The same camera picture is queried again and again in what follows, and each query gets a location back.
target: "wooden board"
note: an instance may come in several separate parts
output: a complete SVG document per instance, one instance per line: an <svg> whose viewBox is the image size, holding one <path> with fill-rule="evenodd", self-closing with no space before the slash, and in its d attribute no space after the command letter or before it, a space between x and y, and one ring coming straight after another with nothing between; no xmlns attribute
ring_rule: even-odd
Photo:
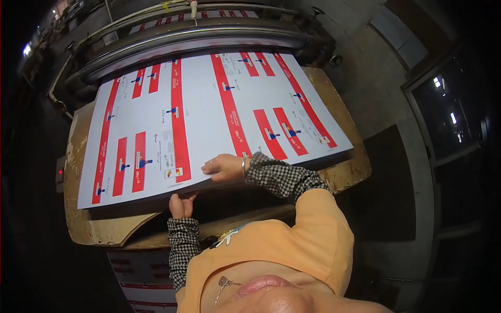
<svg viewBox="0 0 501 313"><path fill-rule="evenodd" d="M319 172L322 179L329 184L334 193L338 193L369 177L371 174L371 165L355 124L341 97L325 73L317 68L303 68L303 70L329 109L329 112L336 119L354 146L350 160ZM159 207L157 212L151 213L150 210L146 213L139 210L139 214L115 218L110 216L100 216L99 218L94 216L93 218L90 211L77 209L80 173L82 172L87 136L94 107L95 103L93 102L75 113L68 137L67 160L64 173L66 224L70 237L75 243L124 247L127 239L140 226L160 214L161 210L167 207L167 203L164 207ZM283 219L293 215L294 206L292 205L260 209L217 222L203 224L200 226L200 236L202 238L210 235L219 236L226 230L238 227L242 223L270 218ZM167 235L166 233L161 233L132 242L124 248L145 249L166 246L168 246Z"/></svg>

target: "lips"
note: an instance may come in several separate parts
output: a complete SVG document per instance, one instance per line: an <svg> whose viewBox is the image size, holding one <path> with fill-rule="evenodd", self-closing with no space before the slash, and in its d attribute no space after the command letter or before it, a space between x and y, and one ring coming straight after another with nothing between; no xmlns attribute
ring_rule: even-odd
<svg viewBox="0 0 501 313"><path fill-rule="evenodd" d="M235 300L240 299L243 296L254 293L261 290L267 286L271 287L291 287L296 288L296 285L290 281L283 279L282 277L276 275L263 275L255 277L245 284L243 284L236 292Z"/></svg>

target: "hand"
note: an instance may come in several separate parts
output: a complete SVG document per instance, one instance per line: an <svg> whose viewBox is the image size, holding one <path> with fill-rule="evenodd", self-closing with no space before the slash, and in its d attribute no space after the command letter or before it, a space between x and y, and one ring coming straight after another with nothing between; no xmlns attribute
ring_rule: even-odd
<svg viewBox="0 0 501 313"><path fill-rule="evenodd" d="M245 159L244 175L247 173L251 159ZM204 174L213 174L212 180L215 182L220 181L233 181L242 179L242 158L231 154L219 154L210 161L207 161L202 166Z"/></svg>
<svg viewBox="0 0 501 313"><path fill-rule="evenodd" d="M193 213L193 201L196 194L181 195L182 199L177 193L170 196L169 210L172 218L190 218Z"/></svg>

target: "printing machine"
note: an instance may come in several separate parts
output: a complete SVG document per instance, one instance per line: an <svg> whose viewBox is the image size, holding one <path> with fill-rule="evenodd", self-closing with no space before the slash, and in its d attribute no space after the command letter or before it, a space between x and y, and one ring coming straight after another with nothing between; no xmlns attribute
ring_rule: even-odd
<svg viewBox="0 0 501 313"><path fill-rule="evenodd" d="M333 55L336 41L316 20L321 9L301 13L269 5L233 0L200 0L195 10L253 11L256 18L215 17L187 19L144 29L129 35L137 25L182 13L192 13L193 5L173 0L146 8L119 19L67 47L71 56L54 80L49 98L60 113L71 118L73 112L96 98L99 86L134 70L174 60L190 54L231 51L289 52L302 66L322 67L342 60ZM109 36L118 38L105 44Z"/></svg>

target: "bracelet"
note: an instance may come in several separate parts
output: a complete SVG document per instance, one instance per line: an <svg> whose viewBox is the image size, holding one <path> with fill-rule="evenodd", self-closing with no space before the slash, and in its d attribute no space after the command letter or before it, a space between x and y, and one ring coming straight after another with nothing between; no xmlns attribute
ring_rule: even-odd
<svg viewBox="0 0 501 313"><path fill-rule="evenodd" d="M245 157L245 156L242 158L242 176L243 177L245 177L245 159L246 158L247 157Z"/></svg>

